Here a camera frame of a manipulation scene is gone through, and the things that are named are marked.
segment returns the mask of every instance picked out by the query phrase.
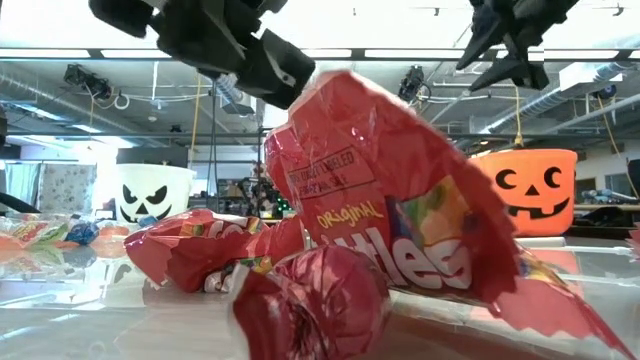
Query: black robotic arm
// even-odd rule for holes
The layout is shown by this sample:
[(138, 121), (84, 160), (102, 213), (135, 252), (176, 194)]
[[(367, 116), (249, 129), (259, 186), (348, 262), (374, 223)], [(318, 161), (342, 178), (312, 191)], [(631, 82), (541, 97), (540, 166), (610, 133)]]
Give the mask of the black robotic arm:
[(147, 26), (159, 35), (158, 48), (176, 60), (217, 79), (233, 73), (236, 87), (286, 109), (315, 70), (300, 49), (265, 30), (254, 33), (266, 12), (278, 12), (286, 0), (167, 0), (158, 14), (143, 0), (89, 0), (100, 20), (144, 37)]
[[(236, 87), (286, 109), (300, 95), (315, 63), (300, 49), (265, 30), (254, 34), (266, 12), (278, 12), (287, 0), (167, 0), (161, 11), (143, 0), (89, 0), (93, 14), (136, 37), (147, 26), (159, 34), (158, 48), (216, 79), (234, 73)], [(473, 37), (458, 69), (478, 60), (489, 48), (504, 43), (509, 55), (495, 60), (470, 90), (511, 79), (515, 85), (542, 89), (549, 79), (542, 64), (532, 64), (528, 48), (566, 20), (578, 0), (469, 0), (474, 8)]]

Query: red candy wrapper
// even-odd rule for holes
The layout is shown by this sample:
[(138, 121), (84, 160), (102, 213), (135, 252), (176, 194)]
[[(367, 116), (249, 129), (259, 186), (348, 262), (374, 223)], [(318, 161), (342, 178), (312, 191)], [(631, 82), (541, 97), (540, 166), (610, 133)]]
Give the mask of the red candy wrapper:
[(213, 273), (230, 275), (237, 263), (266, 273), (282, 258), (302, 251), (304, 238), (298, 218), (268, 228), (258, 218), (195, 209), (128, 236), (125, 249), (157, 285), (171, 280), (195, 292)]
[(635, 260), (640, 261), (640, 229), (631, 230), (629, 235), (631, 236), (631, 239), (629, 239), (628, 242), (633, 249)]
[(633, 358), (582, 299), (515, 244), (490, 180), (372, 82), (321, 75), (266, 149), (269, 175), (311, 238), (364, 253), (393, 288), (481, 304), (518, 330), (595, 336)]
[(238, 266), (231, 324), (260, 360), (342, 360), (367, 352), (389, 314), (382, 273), (367, 256), (338, 246), (306, 251), (266, 276)]

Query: glossy table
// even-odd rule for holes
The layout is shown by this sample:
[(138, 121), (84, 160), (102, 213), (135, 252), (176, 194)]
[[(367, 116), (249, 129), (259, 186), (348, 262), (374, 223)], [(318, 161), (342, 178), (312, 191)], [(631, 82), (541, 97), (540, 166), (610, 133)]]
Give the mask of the glossy table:
[[(640, 265), (602, 249), (537, 251), (640, 356)], [(126, 257), (107, 254), (1, 253), (0, 360), (242, 359), (224, 295), (154, 289)], [(593, 339), (514, 331), (481, 308), (392, 296), (385, 335), (361, 359), (622, 358)]]

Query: red lollipop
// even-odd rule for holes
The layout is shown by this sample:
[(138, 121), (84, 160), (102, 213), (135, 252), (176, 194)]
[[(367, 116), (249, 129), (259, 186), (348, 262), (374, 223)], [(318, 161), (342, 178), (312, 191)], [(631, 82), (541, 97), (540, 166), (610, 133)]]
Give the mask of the red lollipop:
[(268, 275), (237, 267), (232, 323), (252, 360), (340, 360), (367, 352), (390, 304), (382, 274), (365, 255), (326, 246), (281, 261)]

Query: orange jack-o'-lantern bucket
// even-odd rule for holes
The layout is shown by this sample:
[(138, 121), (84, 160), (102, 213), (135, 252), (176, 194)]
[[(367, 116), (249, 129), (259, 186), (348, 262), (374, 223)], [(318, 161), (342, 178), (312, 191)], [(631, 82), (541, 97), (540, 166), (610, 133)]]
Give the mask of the orange jack-o'-lantern bucket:
[(516, 150), (471, 159), (493, 179), (507, 205), (516, 235), (551, 236), (573, 221), (575, 168), (569, 150)]

